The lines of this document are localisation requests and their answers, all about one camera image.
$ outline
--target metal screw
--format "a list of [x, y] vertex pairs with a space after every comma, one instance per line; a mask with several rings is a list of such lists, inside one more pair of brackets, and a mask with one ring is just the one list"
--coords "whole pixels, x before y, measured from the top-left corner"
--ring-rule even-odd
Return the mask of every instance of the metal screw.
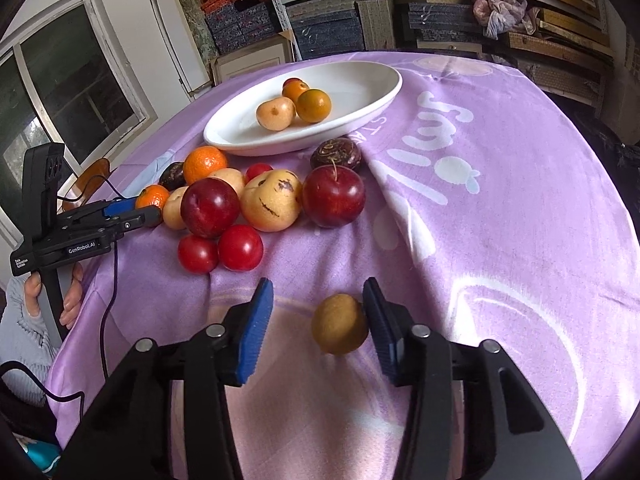
[[209, 337], [213, 337], [213, 338], [222, 337], [223, 335], [225, 335], [225, 327], [216, 323], [216, 324], [207, 326], [207, 329], [205, 330], [205, 332]]
[[149, 352], [149, 350], [151, 350], [153, 347], [154, 347], [154, 342], [151, 341], [151, 339], [149, 339], [148, 337], [145, 337], [144, 339], [140, 339], [136, 343], [136, 350], [138, 352]]
[[411, 333], [416, 337], [429, 337], [431, 335], [431, 330], [428, 326], [413, 325], [411, 327]]
[[500, 345], [493, 339], [482, 341], [482, 348], [491, 354], [497, 354], [500, 351]]

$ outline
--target white oval plate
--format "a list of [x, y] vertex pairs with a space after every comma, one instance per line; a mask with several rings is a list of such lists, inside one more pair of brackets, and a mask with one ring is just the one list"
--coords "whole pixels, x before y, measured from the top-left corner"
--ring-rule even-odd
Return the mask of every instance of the white oval plate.
[[[290, 77], [325, 91], [332, 102], [329, 116], [317, 124], [296, 117], [281, 132], [258, 124], [255, 110], [279, 97]], [[372, 61], [339, 61], [292, 70], [258, 83], [230, 99], [210, 118], [204, 140], [225, 152], [243, 156], [266, 156], [294, 152], [357, 130], [380, 115], [400, 88], [400, 73]]]

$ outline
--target label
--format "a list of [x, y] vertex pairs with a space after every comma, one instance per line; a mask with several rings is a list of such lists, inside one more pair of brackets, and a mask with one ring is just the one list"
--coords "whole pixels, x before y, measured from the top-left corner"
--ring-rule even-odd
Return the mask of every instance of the label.
[[91, 240], [80, 245], [69, 247], [66, 249], [66, 252], [70, 255], [84, 253], [90, 251], [91, 249], [95, 249], [97, 246], [98, 244], [96, 240]]

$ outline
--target wooden chair back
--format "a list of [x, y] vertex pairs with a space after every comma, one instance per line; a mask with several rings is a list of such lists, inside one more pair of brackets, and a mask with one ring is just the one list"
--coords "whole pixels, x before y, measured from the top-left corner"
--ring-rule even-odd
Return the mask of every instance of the wooden chair back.
[[106, 158], [99, 158], [92, 165], [90, 165], [82, 175], [78, 177], [78, 179], [74, 182], [73, 186], [69, 190], [69, 192], [65, 195], [65, 198], [78, 198], [82, 195], [84, 191], [84, 195], [77, 202], [66, 202], [62, 203], [62, 211], [71, 211], [76, 207], [80, 207], [87, 200], [91, 198], [91, 196], [98, 190], [98, 188], [104, 184], [104, 180], [101, 178], [93, 178], [95, 175], [101, 175], [105, 178], [108, 178], [111, 174], [111, 165]]

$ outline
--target gray sweater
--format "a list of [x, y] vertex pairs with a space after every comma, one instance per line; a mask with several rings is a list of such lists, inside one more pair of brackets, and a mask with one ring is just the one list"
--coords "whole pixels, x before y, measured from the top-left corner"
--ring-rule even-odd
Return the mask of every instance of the gray sweater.
[[[6, 308], [0, 320], [0, 363], [18, 361], [44, 383], [56, 351], [51, 348], [42, 315], [31, 317], [24, 304], [28, 274], [12, 277], [6, 290]], [[7, 372], [2, 380], [21, 400], [43, 406], [44, 393], [20, 370]]]

